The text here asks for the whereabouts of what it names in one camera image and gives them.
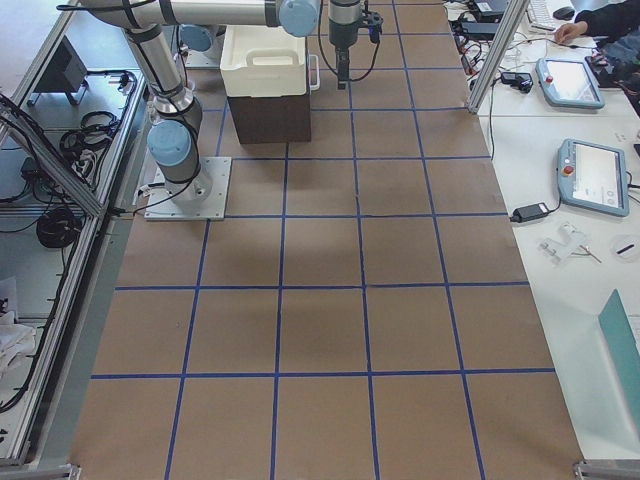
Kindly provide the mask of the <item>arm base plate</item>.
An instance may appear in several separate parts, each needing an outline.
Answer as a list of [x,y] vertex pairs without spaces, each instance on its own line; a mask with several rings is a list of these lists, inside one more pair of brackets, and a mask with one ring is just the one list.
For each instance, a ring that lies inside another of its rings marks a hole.
[[186,68],[206,70],[218,70],[220,68],[222,56],[222,44],[215,42],[209,49],[205,51],[189,48],[186,57]]
[[231,169],[231,157],[201,157],[199,174],[177,195],[182,186],[165,185],[164,175],[157,167],[153,182],[161,186],[151,190],[148,199],[152,206],[142,212],[144,218],[149,221],[223,220]]

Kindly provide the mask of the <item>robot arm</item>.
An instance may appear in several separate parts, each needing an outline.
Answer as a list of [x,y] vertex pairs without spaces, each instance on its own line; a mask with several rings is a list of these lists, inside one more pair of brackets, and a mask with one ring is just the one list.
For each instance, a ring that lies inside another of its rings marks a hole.
[[[123,31],[129,48],[154,94],[153,107],[163,120],[176,120],[198,136],[202,108],[172,59],[164,26],[252,25],[281,27],[304,38],[320,31],[323,1],[81,1],[78,9]],[[329,41],[335,50],[337,88],[366,76],[350,75],[350,48],[365,29],[380,43],[382,16],[367,1],[329,1]]]
[[226,33],[223,25],[181,24],[178,27],[180,43],[189,50],[207,52],[217,44],[217,39]]

